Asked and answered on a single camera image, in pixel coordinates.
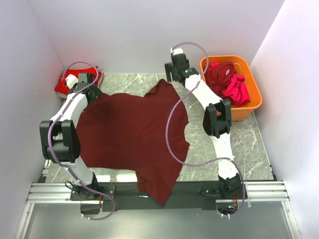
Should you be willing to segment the dark maroon t shirt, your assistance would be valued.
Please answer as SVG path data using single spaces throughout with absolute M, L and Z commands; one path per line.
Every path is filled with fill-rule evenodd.
M 76 127 L 85 164 L 135 171 L 138 189 L 163 205 L 189 149 L 188 116 L 179 99 L 163 79 L 143 97 L 101 94 Z

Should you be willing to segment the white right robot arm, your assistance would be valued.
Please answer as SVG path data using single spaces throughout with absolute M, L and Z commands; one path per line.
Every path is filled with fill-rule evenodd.
M 204 109 L 203 129 L 210 137 L 218 163 L 219 194 L 233 198 L 246 197 L 244 177 L 234 161 L 230 143 L 232 126 L 231 104 L 217 96 L 204 83 L 202 75 L 191 68 L 183 50 L 178 48 L 170 54 L 171 62 L 165 64 L 167 79 L 180 82 L 193 94 Z

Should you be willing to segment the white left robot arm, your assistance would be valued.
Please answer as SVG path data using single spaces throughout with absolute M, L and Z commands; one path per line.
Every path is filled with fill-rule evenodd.
M 72 194 L 80 199 L 95 200 L 99 197 L 99 184 L 96 175 L 89 170 L 80 156 L 81 145 L 76 127 L 81 114 L 102 93 L 94 85 L 94 75 L 69 74 L 62 80 L 69 92 L 58 113 L 39 125 L 42 153 L 45 159 L 52 160 L 64 168 L 73 181 L 66 181 Z

